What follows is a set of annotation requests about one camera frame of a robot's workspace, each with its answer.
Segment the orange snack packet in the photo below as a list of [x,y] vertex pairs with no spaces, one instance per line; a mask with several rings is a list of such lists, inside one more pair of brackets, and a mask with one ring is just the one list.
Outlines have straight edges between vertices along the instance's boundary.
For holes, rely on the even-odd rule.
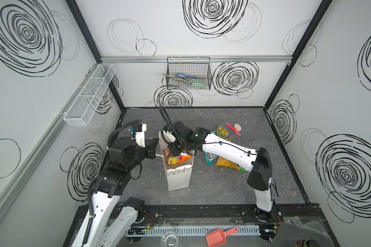
[[169,166],[179,165],[192,157],[188,152],[182,152],[179,155],[173,155],[169,149],[163,151],[165,157],[165,163]]

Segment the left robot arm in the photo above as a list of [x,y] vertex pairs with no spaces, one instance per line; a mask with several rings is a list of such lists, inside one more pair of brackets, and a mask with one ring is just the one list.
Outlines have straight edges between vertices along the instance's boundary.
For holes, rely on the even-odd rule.
[[126,185],[133,179],[131,171],[141,167],[145,159],[156,158],[159,140],[146,140],[146,130],[146,125],[138,119],[124,124],[109,135],[109,160],[88,187],[88,212],[72,246],[115,247],[134,223],[143,221],[145,202],[130,197],[123,203],[114,222],[107,225]]

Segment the yellow green snack packet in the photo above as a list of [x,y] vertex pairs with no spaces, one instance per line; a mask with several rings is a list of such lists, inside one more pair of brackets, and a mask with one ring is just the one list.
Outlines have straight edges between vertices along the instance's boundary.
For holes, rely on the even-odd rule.
[[226,128],[222,125],[218,125],[217,130],[216,130],[216,135],[222,139],[229,139],[229,133],[226,130]]

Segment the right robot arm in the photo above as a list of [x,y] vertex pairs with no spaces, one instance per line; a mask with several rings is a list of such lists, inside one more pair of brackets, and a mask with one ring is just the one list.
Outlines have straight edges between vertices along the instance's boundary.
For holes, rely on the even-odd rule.
[[223,157],[249,172],[247,184],[254,190],[256,197],[256,218],[268,222],[274,217],[272,212],[275,201],[272,197],[273,168],[269,152],[260,148],[250,149],[227,141],[211,131],[198,127],[192,130],[182,122],[172,122],[166,109],[159,107],[166,125],[160,131],[161,138],[167,143],[172,155],[182,152],[195,155],[197,151],[208,152]]

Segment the white paper bag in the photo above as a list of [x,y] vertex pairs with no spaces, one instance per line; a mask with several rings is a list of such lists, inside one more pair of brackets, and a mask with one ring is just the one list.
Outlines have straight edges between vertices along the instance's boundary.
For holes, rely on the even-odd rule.
[[163,151],[168,149],[167,144],[162,140],[161,133],[158,133],[159,138],[159,154],[162,156],[162,164],[164,169],[164,174],[166,176],[166,181],[168,185],[168,191],[178,190],[182,188],[186,188],[189,186],[192,168],[194,163],[194,156],[190,159],[186,160],[185,162],[175,165],[169,166],[165,163],[165,157]]

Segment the green white snack packet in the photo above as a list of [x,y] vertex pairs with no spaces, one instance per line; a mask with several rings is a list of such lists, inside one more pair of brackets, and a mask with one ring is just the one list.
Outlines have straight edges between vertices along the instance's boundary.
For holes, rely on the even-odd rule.
[[217,158],[217,155],[210,152],[204,152],[204,154],[208,166],[210,166]]

